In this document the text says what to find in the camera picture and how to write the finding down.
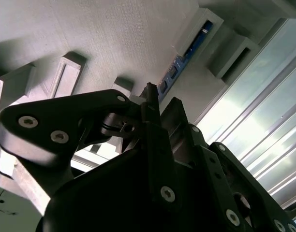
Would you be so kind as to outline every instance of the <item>glass panel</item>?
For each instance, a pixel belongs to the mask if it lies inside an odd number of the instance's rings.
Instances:
[[[241,159],[296,104],[296,69],[223,143]]]
[[[235,121],[296,55],[296,20],[286,26],[261,51],[221,100],[205,115],[198,127],[210,144]]]

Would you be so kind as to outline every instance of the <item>black mechanical part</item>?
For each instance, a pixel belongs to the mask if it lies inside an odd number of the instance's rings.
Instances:
[[[173,98],[160,116],[156,86],[148,83],[141,97],[146,101],[138,105],[106,90],[1,113],[0,154],[16,160],[13,173],[2,175],[21,188],[25,177],[47,193],[44,202],[25,192],[44,210],[38,232],[296,229],[224,145],[207,145],[180,100]],[[20,126],[22,116],[37,126]],[[54,131],[67,134],[67,142],[55,142]],[[111,136],[123,138],[122,154],[73,178],[74,152]],[[57,139],[65,141],[63,134]]]

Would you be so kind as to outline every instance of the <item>aluminum profile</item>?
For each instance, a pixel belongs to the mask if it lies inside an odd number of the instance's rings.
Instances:
[[[64,55],[59,62],[48,98],[58,98],[73,94],[86,59],[74,52]]]
[[[0,76],[0,112],[27,94],[27,83],[34,74],[32,64]]]

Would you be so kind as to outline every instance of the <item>screw head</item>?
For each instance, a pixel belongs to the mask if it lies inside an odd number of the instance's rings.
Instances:
[[[38,125],[38,121],[36,118],[31,117],[31,116],[22,116],[19,120],[18,123],[20,126],[31,129],[34,128]]]
[[[124,99],[123,96],[117,96],[117,98],[118,98],[119,101],[125,102],[125,99]]]
[[[193,126],[192,130],[195,131],[196,133],[200,132],[200,130],[196,126]]]
[[[68,134],[61,130],[55,130],[52,132],[50,138],[53,142],[58,144],[65,144],[67,141],[69,141]]]
[[[227,219],[229,219],[229,221],[233,225],[235,225],[235,226],[240,225],[239,217],[237,216],[237,214],[233,210],[227,209],[225,214],[226,214]]]
[[[168,186],[163,186],[161,188],[161,196],[166,200],[167,202],[174,202],[175,200],[175,193],[174,191],[168,187]]]
[[[225,151],[225,147],[223,145],[219,144],[218,147],[221,151]]]
[[[280,231],[280,232],[285,232],[285,227],[282,225],[282,223],[278,220],[274,220],[274,223],[275,223],[275,226],[277,227],[277,229]]]
[[[294,225],[292,225],[292,224],[288,224],[288,227],[289,227],[289,229],[292,231],[292,232],[296,232],[296,228],[295,228],[295,226]]]

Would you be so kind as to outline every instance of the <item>textured ceiling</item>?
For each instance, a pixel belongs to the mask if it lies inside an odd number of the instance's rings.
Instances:
[[[0,1],[0,68],[33,62],[30,98],[43,99],[59,58],[75,51],[88,59],[75,93],[110,88],[123,75],[139,94],[160,81],[174,35],[197,8],[195,0]]]

